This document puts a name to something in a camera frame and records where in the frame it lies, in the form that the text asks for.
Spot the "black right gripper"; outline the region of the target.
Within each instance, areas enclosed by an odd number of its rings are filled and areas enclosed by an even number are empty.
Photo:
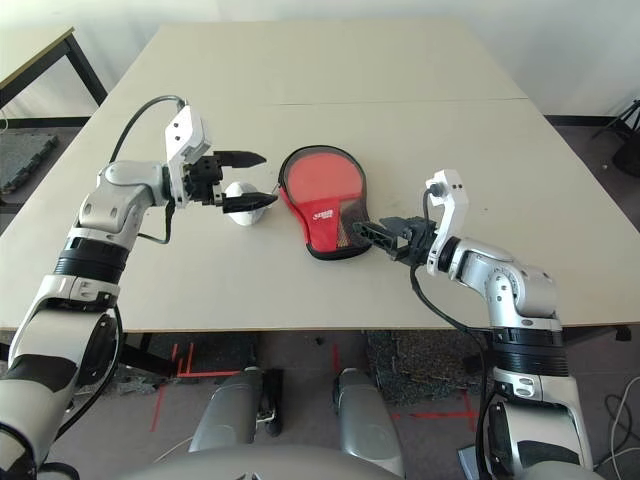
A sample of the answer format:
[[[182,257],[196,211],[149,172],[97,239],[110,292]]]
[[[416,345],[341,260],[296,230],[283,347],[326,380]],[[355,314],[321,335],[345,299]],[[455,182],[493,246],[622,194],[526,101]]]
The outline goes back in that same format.
[[[373,222],[355,222],[354,232],[371,245],[386,253],[397,253],[395,260],[403,264],[425,264],[436,238],[436,222],[422,217],[401,218],[397,216],[380,219],[381,225]],[[399,247],[398,239],[407,244]]]

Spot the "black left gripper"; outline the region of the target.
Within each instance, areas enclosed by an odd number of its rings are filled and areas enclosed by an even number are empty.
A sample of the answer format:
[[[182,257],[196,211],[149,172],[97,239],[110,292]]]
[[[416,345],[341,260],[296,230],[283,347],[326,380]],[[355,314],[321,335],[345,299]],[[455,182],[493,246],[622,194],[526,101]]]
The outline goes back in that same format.
[[[263,192],[242,193],[227,196],[222,193],[222,167],[234,169],[251,168],[266,162],[266,159],[250,151],[216,151],[202,156],[184,168],[184,186],[189,199],[203,205],[222,207],[224,214],[259,210],[273,204],[278,197]]]

